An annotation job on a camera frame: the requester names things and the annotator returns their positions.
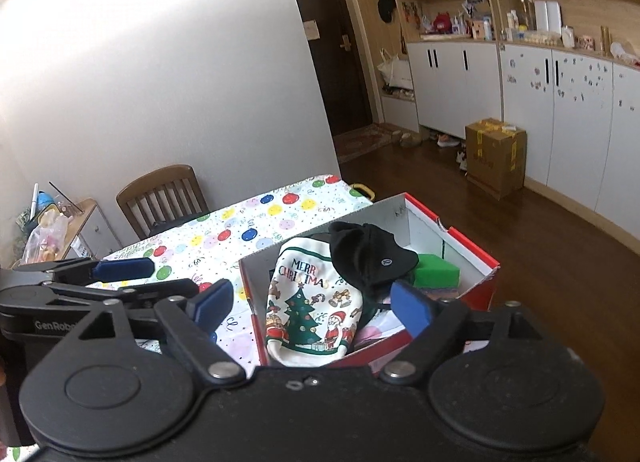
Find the green scrub sponge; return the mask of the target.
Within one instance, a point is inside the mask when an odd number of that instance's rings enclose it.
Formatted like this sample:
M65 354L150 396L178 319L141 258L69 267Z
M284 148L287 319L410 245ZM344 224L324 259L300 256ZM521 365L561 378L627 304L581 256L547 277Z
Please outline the green scrub sponge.
M413 285L419 289L457 289L460 268L434 254L419 254L412 271Z

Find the black face mask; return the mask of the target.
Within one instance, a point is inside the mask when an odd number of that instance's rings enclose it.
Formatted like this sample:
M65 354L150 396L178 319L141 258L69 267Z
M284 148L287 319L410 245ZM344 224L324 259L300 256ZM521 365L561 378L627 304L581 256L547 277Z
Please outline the black face mask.
M375 303L386 298L392 284L406 278L419 261L417 253L399 246L392 233L372 223L332 223L329 245L337 273Z

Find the merry christmas fabric bag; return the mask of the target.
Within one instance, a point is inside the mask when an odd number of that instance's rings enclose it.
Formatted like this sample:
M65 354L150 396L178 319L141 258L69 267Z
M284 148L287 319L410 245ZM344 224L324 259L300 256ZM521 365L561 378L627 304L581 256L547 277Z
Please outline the merry christmas fabric bag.
M269 357L289 368L316 368L346 357L363 299L333 265L330 245L294 237L280 248L266 301Z

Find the pink mesh bath pouf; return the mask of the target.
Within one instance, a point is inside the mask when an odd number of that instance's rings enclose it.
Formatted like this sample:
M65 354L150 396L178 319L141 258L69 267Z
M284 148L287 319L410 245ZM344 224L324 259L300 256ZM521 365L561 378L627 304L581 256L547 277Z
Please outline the pink mesh bath pouf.
M390 297L381 303L365 300L361 308L352 312L352 316L356 319L356 332L352 340L354 350L406 330L390 308Z

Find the wooden side table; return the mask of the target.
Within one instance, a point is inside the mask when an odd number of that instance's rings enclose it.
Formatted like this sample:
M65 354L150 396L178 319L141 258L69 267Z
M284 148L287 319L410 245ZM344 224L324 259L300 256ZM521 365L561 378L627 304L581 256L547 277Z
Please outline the wooden side table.
M122 249L122 242L114 234L95 200L85 199L76 205L81 213L70 219L64 246L58 251L57 259L102 259Z

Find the colourful dotted tablecloth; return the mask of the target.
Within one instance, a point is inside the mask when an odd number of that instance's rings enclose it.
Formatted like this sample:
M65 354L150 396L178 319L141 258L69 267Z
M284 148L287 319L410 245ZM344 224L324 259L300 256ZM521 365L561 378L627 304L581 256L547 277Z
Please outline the colourful dotted tablecloth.
M252 372L259 356L240 260L369 204L339 177L313 177L218 209L107 258L151 258L155 271L150 283L189 278L206 289L222 278L229 280L234 289L232 312L210 338Z

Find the clear plastic bag clutter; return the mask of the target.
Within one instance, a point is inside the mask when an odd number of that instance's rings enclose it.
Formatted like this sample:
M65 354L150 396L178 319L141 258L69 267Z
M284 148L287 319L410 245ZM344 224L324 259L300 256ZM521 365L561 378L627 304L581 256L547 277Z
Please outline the clear plastic bag clutter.
M70 222L82 214L80 206L62 191L54 188L58 198L42 191L38 183L32 189L28 211L18 222L22 240L18 250L22 253L17 265L44 263L56 260L65 245Z

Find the brown wooden chair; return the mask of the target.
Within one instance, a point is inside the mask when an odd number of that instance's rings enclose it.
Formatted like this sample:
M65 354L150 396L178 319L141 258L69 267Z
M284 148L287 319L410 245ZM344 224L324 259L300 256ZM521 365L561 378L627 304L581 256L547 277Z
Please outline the brown wooden chair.
M130 182L116 203L140 240L209 213L208 204L189 165L170 165Z

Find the red cardboard shoe box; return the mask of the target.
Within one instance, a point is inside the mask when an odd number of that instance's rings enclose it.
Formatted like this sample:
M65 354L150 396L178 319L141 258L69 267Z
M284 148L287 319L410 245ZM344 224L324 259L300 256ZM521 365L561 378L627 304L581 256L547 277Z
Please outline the red cardboard shoe box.
M240 269L261 366L378 370L410 341L390 307L394 282L486 310L499 264L405 193L273 244Z

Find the brown cardboard carton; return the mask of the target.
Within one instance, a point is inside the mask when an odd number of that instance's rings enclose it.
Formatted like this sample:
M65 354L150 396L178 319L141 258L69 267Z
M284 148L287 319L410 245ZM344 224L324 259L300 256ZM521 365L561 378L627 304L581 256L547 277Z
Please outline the brown cardboard carton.
M465 127L466 177L497 200L524 185L527 135L509 123L486 118Z

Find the white cabinet wall unit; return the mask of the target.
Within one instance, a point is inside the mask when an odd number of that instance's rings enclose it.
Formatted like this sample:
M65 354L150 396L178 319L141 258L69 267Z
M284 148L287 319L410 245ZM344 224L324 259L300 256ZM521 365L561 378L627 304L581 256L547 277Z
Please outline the white cabinet wall unit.
M527 137L525 184L639 238L639 0L387 0L362 10L422 129L496 118Z

